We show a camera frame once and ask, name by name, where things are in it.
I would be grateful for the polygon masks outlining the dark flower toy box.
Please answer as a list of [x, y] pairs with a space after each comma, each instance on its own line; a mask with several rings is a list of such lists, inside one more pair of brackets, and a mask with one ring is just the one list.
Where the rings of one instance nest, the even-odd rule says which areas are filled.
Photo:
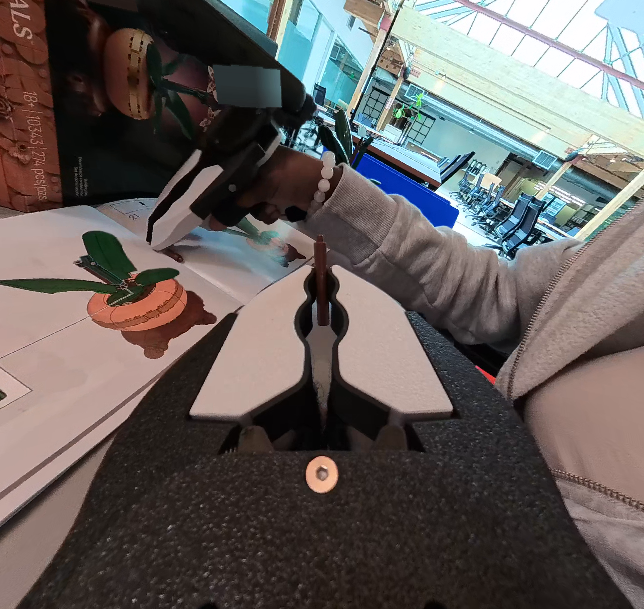
[[217, 113], [213, 67], [162, 32], [176, 1], [1, 0], [2, 210], [162, 191]]

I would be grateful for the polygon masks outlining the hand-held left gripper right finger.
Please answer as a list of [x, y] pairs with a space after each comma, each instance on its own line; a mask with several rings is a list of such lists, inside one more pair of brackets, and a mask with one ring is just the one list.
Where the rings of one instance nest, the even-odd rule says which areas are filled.
[[339, 376], [390, 416], [451, 416], [453, 405], [402, 306], [341, 266], [335, 301], [348, 317], [337, 345]]

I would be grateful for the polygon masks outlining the person's right forearm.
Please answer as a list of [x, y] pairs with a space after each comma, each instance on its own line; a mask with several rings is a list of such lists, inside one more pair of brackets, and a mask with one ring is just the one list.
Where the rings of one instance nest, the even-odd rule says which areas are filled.
[[405, 198], [387, 195], [345, 164], [321, 209], [307, 222], [346, 266], [406, 310], [464, 345], [509, 353], [560, 267], [569, 241], [531, 246], [514, 260], [434, 227]]

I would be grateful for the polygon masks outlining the person's right hand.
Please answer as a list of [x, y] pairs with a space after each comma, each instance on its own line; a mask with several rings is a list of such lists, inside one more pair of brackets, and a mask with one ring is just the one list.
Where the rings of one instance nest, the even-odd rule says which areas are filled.
[[278, 146], [235, 204], [267, 225], [282, 218], [289, 207], [307, 211], [323, 178], [323, 167], [318, 158]]

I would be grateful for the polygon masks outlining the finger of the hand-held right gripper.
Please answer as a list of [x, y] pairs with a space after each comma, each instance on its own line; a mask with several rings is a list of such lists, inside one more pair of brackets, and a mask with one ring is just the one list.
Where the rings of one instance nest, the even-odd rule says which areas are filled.
[[197, 165], [197, 162], [200, 160], [202, 153], [202, 150], [196, 149], [192, 154], [190, 154], [190, 156], [181, 165], [181, 167], [174, 173], [171, 180], [166, 184], [165, 188], [157, 198], [157, 202], [155, 203], [153, 210], [148, 216], [147, 220], [147, 242], [151, 242], [152, 240], [154, 222], [156, 221], [156, 219], [162, 216], [162, 205], [166, 202], [172, 191], [180, 184], [182, 178]]
[[164, 250], [199, 227], [211, 214], [206, 193], [215, 185], [219, 165], [193, 169], [173, 185], [150, 214], [150, 247]]

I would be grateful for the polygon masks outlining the green hanging plant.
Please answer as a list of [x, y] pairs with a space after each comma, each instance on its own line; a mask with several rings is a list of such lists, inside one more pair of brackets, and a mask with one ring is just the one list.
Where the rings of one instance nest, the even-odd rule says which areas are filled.
[[396, 106], [392, 113], [392, 120], [399, 121], [401, 119], [410, 119], [414, 121], [418, 114], [421, 113], [423, 107], [424, 94], [417, 93], [412, 97], [410, 104], [401, 103]]

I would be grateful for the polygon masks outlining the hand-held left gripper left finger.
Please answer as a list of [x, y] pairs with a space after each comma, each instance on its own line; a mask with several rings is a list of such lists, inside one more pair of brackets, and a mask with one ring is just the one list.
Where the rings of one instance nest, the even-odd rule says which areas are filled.
[[303, 266], [242, 307], [191, 409], [191, 418], [249, 421], [296, 386], [305, 372], [305, 347], [295, 318], [308, 294]]

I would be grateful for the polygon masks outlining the brown toy rod piece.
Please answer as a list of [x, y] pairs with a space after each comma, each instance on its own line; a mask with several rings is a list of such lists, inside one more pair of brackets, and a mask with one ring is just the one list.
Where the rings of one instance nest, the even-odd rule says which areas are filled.
[[317, 320], [318, 326], [328, 326], [329, 319], [329, 303], [328, 303], [328, 267], [326, 259], [326, 243], [324, 236], [318, 234], [314, 243], [314, 269], [316, 274], [316, 305], [317, 305]]

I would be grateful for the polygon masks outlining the toy potted plant model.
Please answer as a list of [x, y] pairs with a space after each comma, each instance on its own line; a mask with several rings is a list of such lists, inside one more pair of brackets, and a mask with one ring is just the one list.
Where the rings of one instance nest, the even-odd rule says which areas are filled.
[[318, 120], [318, 139], [322, 146], [334, 154], [336, 164], [347, 163], [354, 170], [374, 142], [373, 136], [362, 136], [358, 146], [354, 146], [350, 122], [345, 110], [338, 108], [334, 112], [334, 128]]

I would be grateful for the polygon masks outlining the row of black office chairs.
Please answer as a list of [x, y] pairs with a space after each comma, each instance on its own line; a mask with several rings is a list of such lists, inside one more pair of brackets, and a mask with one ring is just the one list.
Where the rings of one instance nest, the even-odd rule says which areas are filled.
[[459, 155], [452, 161], [441, 162], [441, 186], [460, 172], [454, 198], [466, 222], [486, 237], [486, 247], [506, 259], [513, 259], [521, 249], [540, 242], [560, 239], [545, 225], [545, 212], [558, 199], [550, 194], [538, 199], [535, 195], [521, 193], [514, 201], [509, 200], [510, 186], [501, 178], [487, 172], [487, 168], [475, 161], [474, 153]]

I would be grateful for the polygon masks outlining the toy building instruction booklet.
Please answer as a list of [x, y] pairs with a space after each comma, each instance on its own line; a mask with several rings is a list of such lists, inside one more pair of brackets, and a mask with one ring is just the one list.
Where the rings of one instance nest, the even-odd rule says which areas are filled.
[[283, 221], [248, 217], [226, 232], [196, 229], [175, 246], [144, 240], [154, 198], [24, 214], [1, 221], [1, 280], [99, 282], [83, 234], [113, 235], [136, 269], [171, 268], [124, 307], [92, 291], [1, 285], [1, 523], [121, 423], [137, 396], [224, 317], [308, 263], [313, 241]]

